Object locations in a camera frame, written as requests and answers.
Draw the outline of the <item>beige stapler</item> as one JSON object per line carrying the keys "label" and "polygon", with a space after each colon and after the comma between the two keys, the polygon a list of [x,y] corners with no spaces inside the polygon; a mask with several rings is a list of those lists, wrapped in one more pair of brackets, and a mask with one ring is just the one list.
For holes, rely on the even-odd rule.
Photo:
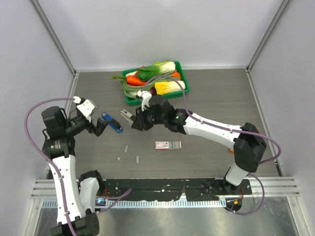
{"label": "beige stapler", "polygon": [[126,109],[121,109],[120,111],[121,115],[131,124],[135,121],[136,117]]}

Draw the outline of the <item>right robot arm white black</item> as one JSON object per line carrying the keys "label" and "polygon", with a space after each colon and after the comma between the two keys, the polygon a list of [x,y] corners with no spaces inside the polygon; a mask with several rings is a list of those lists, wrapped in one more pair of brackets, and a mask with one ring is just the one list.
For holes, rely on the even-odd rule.
{"label": "right robot arm white black", "polygon": [[267,144],[253,124],[237,126],[209,120],[187,109],[175,109],[162,95],[147,91],[138,91],[136,98],[141,106],[136,109],[133,129],[147,131],[154,125],[164,125],[171,132],[203,137],[234,151],[234,163],[222,182],[227,194],[236,193],[242,180],[257,171]]}

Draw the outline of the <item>blue stapler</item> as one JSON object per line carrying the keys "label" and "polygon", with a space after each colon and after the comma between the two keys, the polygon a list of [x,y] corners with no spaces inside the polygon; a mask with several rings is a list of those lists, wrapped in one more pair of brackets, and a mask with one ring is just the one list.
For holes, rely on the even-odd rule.
{"label": "blue stapler", "polygon": [[109,125],[114,129],[117,133],[122,133],[123,128],[118,121],[112,118],[108,113],[102,114],[102,119],[109,122]]}

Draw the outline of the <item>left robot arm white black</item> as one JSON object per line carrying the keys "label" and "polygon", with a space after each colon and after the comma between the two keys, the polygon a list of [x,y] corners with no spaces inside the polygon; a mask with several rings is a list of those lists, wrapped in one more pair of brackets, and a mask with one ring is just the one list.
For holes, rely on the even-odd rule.
{"label": "left robot arm white black", "polygon": [[42,113],[46,126],[43,153],[48,157],[57,196],[57,226],[50,229],[52,236],[96,236],[99,221],[95,212],[95,199],[105,189],[97,170],[88,171],[76,178],[75,135],[87,130],[100,136],[107,121],[99,118],[93,124],[80,111],[74,118],[67,118],[58,106]]}

